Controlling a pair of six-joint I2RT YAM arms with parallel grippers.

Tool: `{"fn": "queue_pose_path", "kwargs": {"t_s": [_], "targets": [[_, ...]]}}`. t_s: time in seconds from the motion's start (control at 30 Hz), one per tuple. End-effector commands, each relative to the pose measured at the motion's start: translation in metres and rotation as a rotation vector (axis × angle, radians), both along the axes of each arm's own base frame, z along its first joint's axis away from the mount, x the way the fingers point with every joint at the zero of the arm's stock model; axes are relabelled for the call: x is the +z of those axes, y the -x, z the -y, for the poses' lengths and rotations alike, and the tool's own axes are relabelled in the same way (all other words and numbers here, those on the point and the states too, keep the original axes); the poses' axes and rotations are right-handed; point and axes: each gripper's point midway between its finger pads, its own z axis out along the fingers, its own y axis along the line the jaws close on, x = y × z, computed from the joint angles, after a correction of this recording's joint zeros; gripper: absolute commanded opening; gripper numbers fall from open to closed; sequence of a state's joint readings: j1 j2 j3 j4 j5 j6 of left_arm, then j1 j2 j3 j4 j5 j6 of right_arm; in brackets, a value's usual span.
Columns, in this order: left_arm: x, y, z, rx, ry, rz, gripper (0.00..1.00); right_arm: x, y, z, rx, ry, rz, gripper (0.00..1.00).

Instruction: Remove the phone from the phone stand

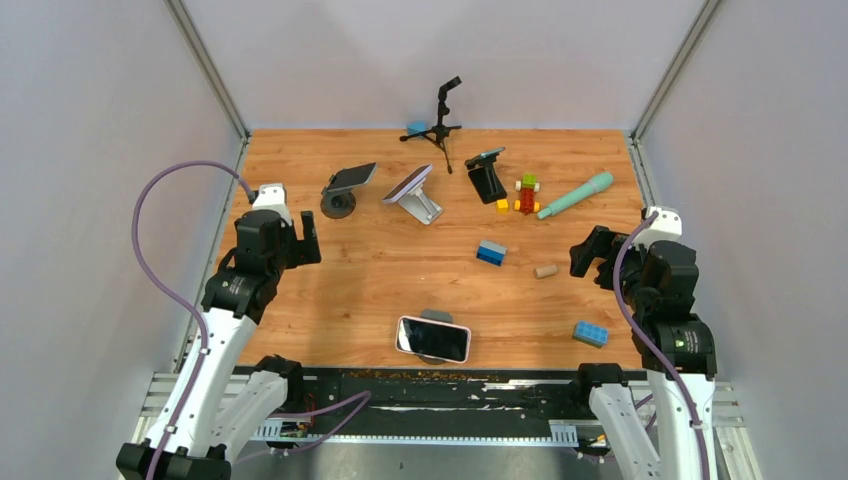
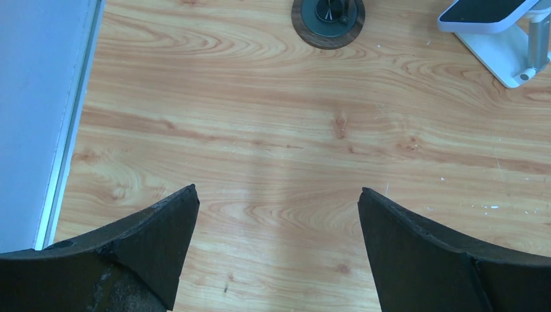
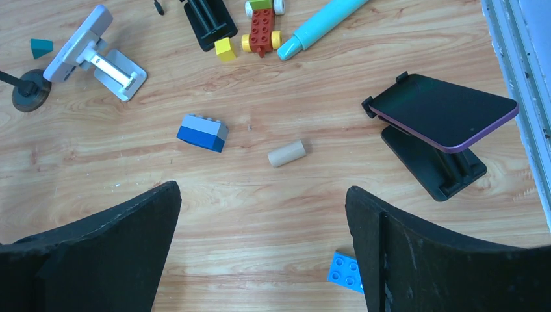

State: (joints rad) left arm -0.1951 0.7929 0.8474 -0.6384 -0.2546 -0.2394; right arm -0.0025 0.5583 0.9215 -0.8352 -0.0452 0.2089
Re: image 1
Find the grey round-base phone stand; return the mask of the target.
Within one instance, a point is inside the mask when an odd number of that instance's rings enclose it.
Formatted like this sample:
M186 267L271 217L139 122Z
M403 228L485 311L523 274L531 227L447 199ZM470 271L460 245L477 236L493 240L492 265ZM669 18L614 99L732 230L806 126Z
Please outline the grey round-base phone stand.
M426 320L433 320L437 322L443 322L447 324L453 323L453 316L447 312L433 309L425 309L420 312L420 317ZM427 357L425 355L417 354L417 357L424 363L428 365L444 365L446 363L445 360Z

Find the pink case smartphone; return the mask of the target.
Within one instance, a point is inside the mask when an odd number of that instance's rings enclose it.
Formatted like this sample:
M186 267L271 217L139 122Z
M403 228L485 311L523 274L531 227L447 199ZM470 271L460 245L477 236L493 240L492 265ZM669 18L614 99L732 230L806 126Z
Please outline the pink case smartphone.
M395 348L399 352L448 363L469 358L471 330L465 326L414 316L398 320Z

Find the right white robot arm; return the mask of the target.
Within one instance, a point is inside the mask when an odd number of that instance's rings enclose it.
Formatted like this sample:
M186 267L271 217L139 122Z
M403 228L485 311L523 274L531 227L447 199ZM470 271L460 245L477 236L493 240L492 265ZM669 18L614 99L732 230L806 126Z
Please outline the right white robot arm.
M631 324L654 405L659 440L638 415L622 368L584 363L571 403L595 417L626 479L715 479L713 399L716 348L709 327L693 313L699 279L696 253L673 240L638 246L633 235L595 227L570 249L570 273L586 275L600 259L596 284L611 290Z

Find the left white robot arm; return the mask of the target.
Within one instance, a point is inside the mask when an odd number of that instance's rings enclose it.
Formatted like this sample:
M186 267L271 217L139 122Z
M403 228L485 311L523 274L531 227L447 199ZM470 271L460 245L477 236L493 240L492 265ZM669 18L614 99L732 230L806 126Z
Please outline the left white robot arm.
M299 363L278 355L264 357L236 398L221 404L283 272L321 260L314 215L300 216L300 230L273 209L252 210L235 221L236 244L206 283L199 329L165 407L146 437L124 444L117 455L124 478L228 479L266 417L304 405Z

